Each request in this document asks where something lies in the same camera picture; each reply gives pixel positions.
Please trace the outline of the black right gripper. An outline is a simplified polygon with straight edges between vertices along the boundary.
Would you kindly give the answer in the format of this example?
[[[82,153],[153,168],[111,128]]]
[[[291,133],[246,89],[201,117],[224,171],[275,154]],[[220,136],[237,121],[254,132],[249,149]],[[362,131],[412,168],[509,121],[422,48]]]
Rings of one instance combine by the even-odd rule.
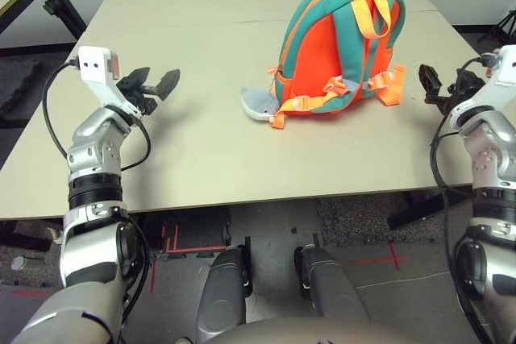
[[[472,71],[459,70],[457,77],[459,96],[444,97],[439,96],[442,83],[437,72],[431,66],[421,64],[418,69],[418,78],[425,91],[425,103],[435,105],[444,117],[447,117],[455,106],[471,98],[485,85],[485,82]]]

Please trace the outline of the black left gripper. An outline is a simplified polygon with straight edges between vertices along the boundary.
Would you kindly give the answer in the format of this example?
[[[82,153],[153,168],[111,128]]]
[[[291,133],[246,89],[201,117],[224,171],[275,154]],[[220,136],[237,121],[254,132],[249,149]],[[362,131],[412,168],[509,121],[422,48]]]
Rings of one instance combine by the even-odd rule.
[[[142,115],[147,116],[150,116],[157,107],[157,102],[151,97],[146,97],[141,91],[141,87],[147,80],[149,72],[149,67],[137,68],[116,84],[123,96],[135,106]],[[161,101],[164,101],[176,88],[180,77],[181,71],[179,68],[167,71],[156,85],[155,95]]]

